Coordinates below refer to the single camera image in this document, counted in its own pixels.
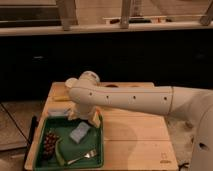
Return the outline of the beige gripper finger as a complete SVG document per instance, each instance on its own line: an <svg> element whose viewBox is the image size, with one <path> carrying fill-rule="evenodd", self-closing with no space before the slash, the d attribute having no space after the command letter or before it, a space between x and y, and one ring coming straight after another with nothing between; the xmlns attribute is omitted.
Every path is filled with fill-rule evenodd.
<svg viewBox="0 0 213 171"><path fill-rule="evenodd" d="M100 127L100 119L98 112L95 112L93 115L92 123L96 128Z"/></svg>
<svg viewBox="0 0 213 171"><path fill-rule="evenodd" d="M68 114L68 120L71 121L71 120L75 120L77 118L78 118L77 114L73 110L71 110Z"/></svg>

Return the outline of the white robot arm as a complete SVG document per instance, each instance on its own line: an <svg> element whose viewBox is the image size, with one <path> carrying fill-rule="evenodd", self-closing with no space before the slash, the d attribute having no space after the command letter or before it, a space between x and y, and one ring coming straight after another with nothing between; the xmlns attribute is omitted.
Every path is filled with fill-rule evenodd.
<svg viewBox="0 0 213 171"><path fill-rule="evenodd" d="M213 90L174 86L104 87L92 71L67 79L65 85L77 115L105 106L187 120L196 130L189 171L213 171Z"/></svg>

